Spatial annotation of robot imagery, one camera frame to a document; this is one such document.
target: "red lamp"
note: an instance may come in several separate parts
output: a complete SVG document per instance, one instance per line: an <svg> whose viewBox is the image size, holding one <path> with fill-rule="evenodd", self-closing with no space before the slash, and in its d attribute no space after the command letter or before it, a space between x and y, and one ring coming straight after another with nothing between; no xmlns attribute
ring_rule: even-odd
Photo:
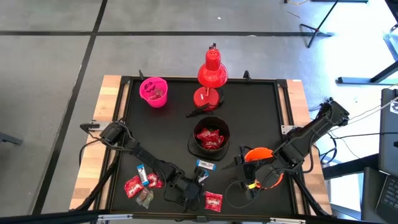
<svg viewBox="0 0 398 224"><path fill-rule="evenodd" d="M206 52L206 61L198 72L198 81L203 87L199 88L193 95L193 102L197 108L205 106L205 111L211 111L218 106L220 94L215 90L223 86L228 79L228 72L221 63L221 54L212 44Z"/></svg>

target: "concrete floor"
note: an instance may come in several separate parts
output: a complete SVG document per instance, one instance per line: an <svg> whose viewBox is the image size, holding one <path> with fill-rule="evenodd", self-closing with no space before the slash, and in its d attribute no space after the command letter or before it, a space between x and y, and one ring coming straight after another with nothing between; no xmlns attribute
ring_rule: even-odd
<svg viewBox="0 0 398 224"><path fill-rule="evenodd" d="M0 0L0 31L91 31L100 5L101 0ZM298 32L300 23L317 26L331 5L310 1L294 6L282 0L109 0L99 29ZM335 79L372 77L393 63L382 32L394 24L385 3L371 1L337 5L322 29L337 35L318 38L311 49L305 46L309 38L303 37L97 37L43 212L68 210L78 151L86 141L78 125L91 120L103 75L137 75L141 69L147 76L192 77L207 46L216 42L230 77L249 70L253 78L301 79L309 107L333 96L351 114L359 114L379 103L381 88L339 86ZM30 212L88 39L0 36L0 131L24 140L22 146L0 144L1 217ZM368 128L353 125L335 134L377 131L377 115L364 124ZM319 144L321 151L329 148L326 140ZM359 156L377 150L377 139L366 140L371 146L366 150L357 141L348 144ZM339 149L339 161L354 159L342 143Z"/></svg>

